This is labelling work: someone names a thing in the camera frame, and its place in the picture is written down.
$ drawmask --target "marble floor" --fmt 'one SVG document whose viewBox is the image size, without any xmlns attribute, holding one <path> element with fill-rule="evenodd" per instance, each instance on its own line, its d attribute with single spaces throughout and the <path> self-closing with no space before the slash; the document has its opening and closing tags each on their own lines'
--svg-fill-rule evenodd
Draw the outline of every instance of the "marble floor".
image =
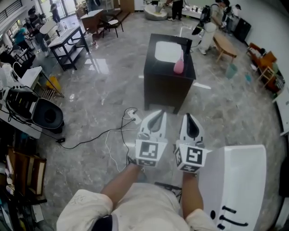
<svg viewBox="0 0 289 231">
<path fill-rule="evenodd" d="M 192 37 L 191 27 L 197 21 L 184 18 L 182 22 L 148 21 L 143 13 L 131 14 L 123 23 L 124 32 L 118 29 L 119 38 L 113 30 L 97 46 L 90 47 L 91 54 L 84 50 L 77 62 L 78 70 L 63 72 L 59 65 L 52 70 L 58 77 L 65 98 L 56 98 L 56 104 L 64 113 L 63 136 L 66 147 L 89 140 L 101 132 L 117 128 L 126 108 L 138 108 L 143 118 L 150 111 L 144 111 L 143 69 L 151 33 L 161 33 L 193 39 L 195 46 L 199 39 Z M 280 123 L 272 95 L 256 83 L 257 75 L 250 68 L 246 46 L 229 37 L 238 50 L 235 65 L 238 73 L 233 79 L 225 77 L 229 58 L 224 56 L 217 64 L 218 52 L 212 49 L 203 56 L 197 49 L 191 54 L 197 75 L 197 83 L 211 89 L 192 86 L 178 115 L 168 114 L 166 138 L 174 143 L 182 117 L 189 112 L 196 117 L 205 130 L 204 142 L 209 148 L 225 145 L 263 144 L 267 151 L 266 189 L 262 209 L 255 230 L 265 231 L 275 220 L 280 206 L 278 196 L 279 170 L 286 155 L 286 142 L 279 136 Z M 252 78 L 248 82 L 245 74 Z M 130 124 L 124 132 L 124 139 L 133 143 L 138 125 Z M 71 197 L 78 189 L 99 192 L 118 172 L 115 162 L 109 157 L 105 145 L 106 135 L 93 142 L 67 150 L 48 137 L 41 136 L 39 153 L 47 158 L 44 193 L 48 200 L 42 204 L 45 221 L 43 230 L 56 230 L 56 221 Z M 119 132 L 111 132 L 107 139 L 111 155 L 119 169 L 125 166 L 127 149 Z M 168 145 L 158 168 L 145 171 L 149 182 L 155 181 L 180 185 L 182 175 L 176 170 L 172 145 Z"/>
</svg>

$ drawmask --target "black metal table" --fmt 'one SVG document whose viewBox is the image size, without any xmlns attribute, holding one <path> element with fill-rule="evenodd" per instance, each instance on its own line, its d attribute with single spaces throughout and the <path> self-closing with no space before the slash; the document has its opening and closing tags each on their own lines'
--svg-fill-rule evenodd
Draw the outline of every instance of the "black metal table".
<svg viewBox="0 0 289 231">
<path fill-rule="evenodd" d="M 73 38 L 73 36 L 78 32 L 80 33 L 80 37 Z M 83 45 L 77 46 L 77 43 L 80 40 L 82 40 Z M 86 51 L 90 53 L 80 26 L 66 30 L 63 34 L 54 39 L 48 47 L 51 49 L 53 55 L 56 57 L 64 71 L 66 71 L 66 67 L 70 65 L 77 70 L 75 66 L 76 58 L 84 47 Z"/>
<path fill-rule="evenodd" d="M 184 71 L 176 74 L 175 63 L 160 61 L 155 57 L 157 42 L 173 42 L 181 45 L 184 53 Z M 177 114 L 193 81 L 196 79 L 193 61 L 190 54 L 191 40 L 182 37 L 151 34 L 149 48 L 144 65 L 144 109 L 150 104 L 175 107 Z"/>
</svg>

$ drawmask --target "white sink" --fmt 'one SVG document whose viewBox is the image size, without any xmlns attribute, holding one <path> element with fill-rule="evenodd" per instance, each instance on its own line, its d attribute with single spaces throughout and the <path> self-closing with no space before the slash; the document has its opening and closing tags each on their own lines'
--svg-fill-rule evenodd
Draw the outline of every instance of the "white sink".
<svg viewBox="0 0 289 231">
<path fill-rule="evenodd" d="M 158 41 L 154 56 L 162 62 L 176 63 L 182 55 L 182 46 L 175 42 Z"/>
<path fill-rule="evenodd" d="M 204 211 L 227 231 L 252 231 L 259 217 L 266 183 L 266 150 L 263 145 L 224 147 L 207 154 L 200 169 L 199 187 Z M 226 206 L 237 211 L 223 210 Z M 247 226 L 236 226 L 220 216 Z"/>
</svg>

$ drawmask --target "wooden bench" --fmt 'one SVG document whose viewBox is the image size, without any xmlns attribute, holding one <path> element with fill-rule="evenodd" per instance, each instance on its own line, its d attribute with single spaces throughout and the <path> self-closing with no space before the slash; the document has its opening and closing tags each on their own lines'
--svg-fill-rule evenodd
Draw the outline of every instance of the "wooden bench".
<svg viewBox="0 0 289 231">
<path fill-rule="evenodd" d="M 237 52 L 232 43 L 221 33 L 216 32 L 213 38 L 218 50 L 220 51 L 220 55 L 217 59 L 217 62 L 220 60 L 223 54 L 226 54 L 232 57 L 232 62 L 234 58 L 237 57 Z"/>
</svg>

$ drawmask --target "pink spray bottle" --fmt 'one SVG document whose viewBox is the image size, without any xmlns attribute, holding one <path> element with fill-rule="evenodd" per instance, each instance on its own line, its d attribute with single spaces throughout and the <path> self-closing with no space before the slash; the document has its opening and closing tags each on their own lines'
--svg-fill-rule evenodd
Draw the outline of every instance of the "pink spray bottle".
<svg viewBox="0 0 289 231">
<path fill-rule="evenodd" d="M 175 63 L 173 71 L 176 74 L 181 74 L 184 71 L 184 51 L 182 50 L 180 59 Z"/>
</svg>

